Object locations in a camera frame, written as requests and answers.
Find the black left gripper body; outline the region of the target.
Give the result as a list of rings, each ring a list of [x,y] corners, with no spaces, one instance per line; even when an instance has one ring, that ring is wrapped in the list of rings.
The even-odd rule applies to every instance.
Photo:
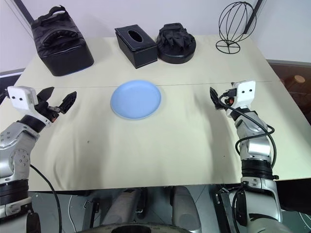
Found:
[[[49,121],[56,121],[60,113],[59,107],[51,107],[48,102],[44,100],[38,100],[35,110]]]

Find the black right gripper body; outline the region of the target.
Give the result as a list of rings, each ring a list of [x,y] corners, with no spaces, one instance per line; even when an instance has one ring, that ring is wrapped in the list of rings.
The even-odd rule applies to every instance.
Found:
[[[234,98],[237,95],[237,89],[232,88],[221,94],[219,97],[219,104],[221,104],[224,107],[232,106],[234,103]]]

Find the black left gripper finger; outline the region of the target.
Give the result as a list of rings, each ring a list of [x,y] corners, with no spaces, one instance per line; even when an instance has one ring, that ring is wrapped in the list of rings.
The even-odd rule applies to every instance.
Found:
[[[42,89],[38,94],[37,94],[37,100],[38,104],[48,104],[48,99],[51,97],[52,93],[54,91],[54,87],[48,87]]]
[[[66,114],[67,111],[72,107],[72,105],[75,103],[77,97],[77,92],[74,91],[70,94],[68,94],[63,100],[61,105],[58,107],[59,108],[59,112],[61,112],[62,114]]]

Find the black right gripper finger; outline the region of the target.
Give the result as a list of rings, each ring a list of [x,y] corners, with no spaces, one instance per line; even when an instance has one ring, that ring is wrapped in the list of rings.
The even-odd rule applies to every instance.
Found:
[[[219,103],[219,97],[218,97],[216,90],[214,88],[210,87],[209,93],[210,93],[210,98],[214,104],[215,109],[216,110],[222,110],[223,106]]]

